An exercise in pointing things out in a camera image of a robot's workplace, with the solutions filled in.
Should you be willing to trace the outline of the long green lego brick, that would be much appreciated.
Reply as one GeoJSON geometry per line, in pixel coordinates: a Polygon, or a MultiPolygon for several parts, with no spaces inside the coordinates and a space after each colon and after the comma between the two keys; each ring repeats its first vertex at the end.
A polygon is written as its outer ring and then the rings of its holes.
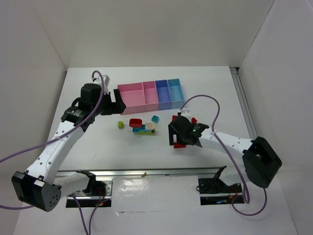
{"type": "Polygon", "coordinates": [[[155,129],[154,130],[141,130],[139,132],[134,132],[135,135],[155,135],[155,129]]]}

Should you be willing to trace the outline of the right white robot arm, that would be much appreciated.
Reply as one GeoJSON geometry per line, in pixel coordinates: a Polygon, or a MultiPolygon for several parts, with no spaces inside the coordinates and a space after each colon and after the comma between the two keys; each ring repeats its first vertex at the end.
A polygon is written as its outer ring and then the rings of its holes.
{"type": "Polygon", "coordinates": [[[244,139],[219,131],[214,131],[206,124],[191,123],[187,117],[177,116],[168,125],[169,144],[174,144],[174,137],[178,144],[210,148],[231,158],[241,160],[243,167],[239,168],[243,179],[260,188],[268,188],[282,161],[262,137],[254,140],[244,139]]]}

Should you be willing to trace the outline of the cream lego brick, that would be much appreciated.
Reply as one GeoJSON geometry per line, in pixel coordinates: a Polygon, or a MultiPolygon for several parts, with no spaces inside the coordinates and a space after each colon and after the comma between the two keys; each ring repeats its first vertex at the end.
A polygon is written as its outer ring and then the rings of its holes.
{"type": "Polygon", "coordinates": [[[155,130],[155,127],[156,127],[155,123],[146,123],[145,124],[145,129],[149,130],[149,131],[155,130]]]}

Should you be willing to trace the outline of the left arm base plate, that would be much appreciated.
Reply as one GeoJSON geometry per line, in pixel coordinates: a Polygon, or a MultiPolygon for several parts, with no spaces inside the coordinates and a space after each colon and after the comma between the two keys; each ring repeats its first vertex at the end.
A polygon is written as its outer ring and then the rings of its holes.
{"type": "Polygon", "coordinates": [[[102,182],[104,186],[97,187],[91,194],[85,194],[82,191],[73,194],[82,208],[95,208],[98,203],[101,208],[112,206],[113,179],[104,179],[102,182]]]}

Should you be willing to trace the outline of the red rounded lego brick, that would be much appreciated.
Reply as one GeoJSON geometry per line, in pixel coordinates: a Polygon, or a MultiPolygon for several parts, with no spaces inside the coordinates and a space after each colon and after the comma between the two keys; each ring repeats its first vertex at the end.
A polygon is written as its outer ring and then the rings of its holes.
{"type": "Polygon", "coordinates": [[[131,118],[129,120],[129,126],[131,128],[141,128],[142,127],[142,119],[139,118],[131,118]]]}

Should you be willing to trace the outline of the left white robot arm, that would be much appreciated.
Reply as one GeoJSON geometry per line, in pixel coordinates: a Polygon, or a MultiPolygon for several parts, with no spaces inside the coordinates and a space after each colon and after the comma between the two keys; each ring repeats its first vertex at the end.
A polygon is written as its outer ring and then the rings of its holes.
{"type": "Polygon", "coordinates": [[[31,206],[49,212],[59,200],[77,191],[86,195],[104,193],[106,185],[96,180],[95,174],[78,170],[56,179],[64,159],[84,135],[98,115],[121,114],[126,109],[120,91],[114,91],[115,102],[110,93],[104,94],[98,84],[87,83],[81,95],[64,112],[59,127],[35,162],[24,172],[15,172],[11,178],[17,198],[31,206]]]}

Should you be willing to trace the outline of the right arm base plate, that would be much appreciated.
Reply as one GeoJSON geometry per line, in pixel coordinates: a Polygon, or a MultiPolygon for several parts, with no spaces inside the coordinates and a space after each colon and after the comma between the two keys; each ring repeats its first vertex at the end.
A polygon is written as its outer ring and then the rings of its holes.
{"type": "Polygon", "coordinates": [[[227,186],[217,178],[199,178],[196,191],[200,194],[201,206],[231,204],[235,198],[235,204],[244,204],[243,189],[239,183],[227,186]]]}

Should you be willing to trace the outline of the teal curved lego brick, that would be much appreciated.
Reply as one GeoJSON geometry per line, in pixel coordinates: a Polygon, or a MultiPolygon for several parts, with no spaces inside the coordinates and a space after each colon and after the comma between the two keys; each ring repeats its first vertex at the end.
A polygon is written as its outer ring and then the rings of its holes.
{"type": "Polygon", "coordinates": [[[133,133],[140,133],[145,131],[145,124],[143,124],[141,127],[134,127],[133,133]]]}

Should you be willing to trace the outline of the small teal square lego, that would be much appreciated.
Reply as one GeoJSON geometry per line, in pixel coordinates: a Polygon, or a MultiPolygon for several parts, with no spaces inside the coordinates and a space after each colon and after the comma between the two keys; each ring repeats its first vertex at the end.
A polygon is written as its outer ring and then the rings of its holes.
{"type": "Polygon", "coordinates": [[[151,118],[151,121],[152,121],[153,123],[158,123],[158,122],[159,122],[159,117],[153,115],[153,117],[151,118]]]}

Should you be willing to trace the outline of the red small lego brick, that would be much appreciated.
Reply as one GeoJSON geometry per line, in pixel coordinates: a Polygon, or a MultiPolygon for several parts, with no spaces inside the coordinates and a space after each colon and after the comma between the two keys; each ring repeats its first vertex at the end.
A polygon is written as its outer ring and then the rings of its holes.
{"type": "Polygon", "coordinates": [[[193,124],[197,124],[197,120],[193,117],[192,119],[191,119],[191,123],[193,123],[193,124]]]}

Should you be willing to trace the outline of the red lego arch brick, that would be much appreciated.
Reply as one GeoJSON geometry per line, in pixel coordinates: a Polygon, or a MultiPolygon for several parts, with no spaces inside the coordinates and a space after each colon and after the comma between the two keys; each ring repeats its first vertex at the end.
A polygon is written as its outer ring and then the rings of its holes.
{"type": "Polygon", "coordinates": [[[185,148],[187,145],[185,143],[174,142],[173,146],[174,148],[185,148]]]}

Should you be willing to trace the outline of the small green lego brick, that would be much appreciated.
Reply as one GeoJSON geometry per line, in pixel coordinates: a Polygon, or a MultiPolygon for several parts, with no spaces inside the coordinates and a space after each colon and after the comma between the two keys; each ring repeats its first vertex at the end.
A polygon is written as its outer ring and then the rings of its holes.
{"type": "Polygon", "coordinates": [[[124,128],[124,123],[122,121],[118,122],[118,129],[123,129],[124,128]]]}

